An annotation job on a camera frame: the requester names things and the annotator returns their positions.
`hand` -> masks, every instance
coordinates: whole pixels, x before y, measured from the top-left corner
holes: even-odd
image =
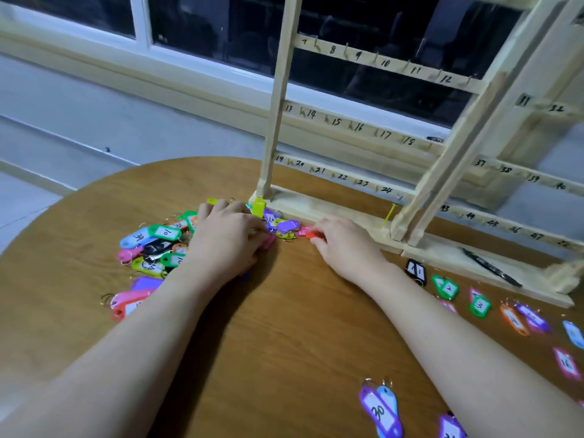
[[[219,200],[215,206],[203,203],[180,268],[210,277],[219,288],[258,261],[255,253],[268,237],[266,224],[251,215],[242,201]]]
[[[326,263],[344,279],[363,287],[363,280],[387,264],[369,233],[348,218],[327,216],[312,226],[326,241],[314,237],[314,244]]]

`person's right hand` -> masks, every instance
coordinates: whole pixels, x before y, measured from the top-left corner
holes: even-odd
[[[344,279],[362,287],[363,280],[387,264],[369,233],[348,218],[327,216],[312,226],[326,240],[314,237],[314,244],[325,262]]]

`wood grain surface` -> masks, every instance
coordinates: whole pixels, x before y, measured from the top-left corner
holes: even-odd
[[[116,261],[121,238],[142,222],[162,222],[207,198],[245,200],[259,170],[259,161],[236,158],[144,165],[63,198],[27,227],[0,257],[0,412],[115,326],[99,300],[129,289],[130,270]],[[390,207],[283,166],[275,166],[274,184],[382,218]],[[551,263],[544,254],[437,218],[430,232],[535,265]],[[387,258],[405,265],[405,258]],[[565,378],[552,353],[552,347],[564,348],[584,371],[584,350],[571,344],[561,325],[565,314],[584,329],[581,289],[573,293],[573,309],[522,297],[542,310],[553,330],[524,338],[498,309],[500,300],[515,294],[431,267],[427,273],[459,285],[454,304],[460,316],[570,397],[584,399],[584,383]],[[494,305],[485,319],[468,310],[470,286]],[[431,282],[426,289],[434,293]],[[358,398],[367,377],[392,381],[406,436],[438,435],[448,406],[382,311],[332,272],[306,239],[278,241],[249,280],[226,286],[203,314],[150,436],[375,437]]]

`window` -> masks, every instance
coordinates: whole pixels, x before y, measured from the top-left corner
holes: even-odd
[[[0,0],[106,31],[134,36],[130,0]]]
[[[155,43],[273,76],[284,0],[150,0]],[[304,0],[298,31],[481,78],[520,12],[475,0]],[[452,126],[470,94],[295,50],[293,83]]]

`wall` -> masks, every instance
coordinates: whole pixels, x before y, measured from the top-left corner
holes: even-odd
[[[583,138],[584,126],[573,127],[540,169],[584,182]],[[262,154],[257,135],[0,55],[0,159],[76,189],[162,159],[260,159]],[[584,198],[533,184],[524,184],[499,211],[501,217],[580,240],[583,213]],[[562,249],[519,239],[565,257]]]

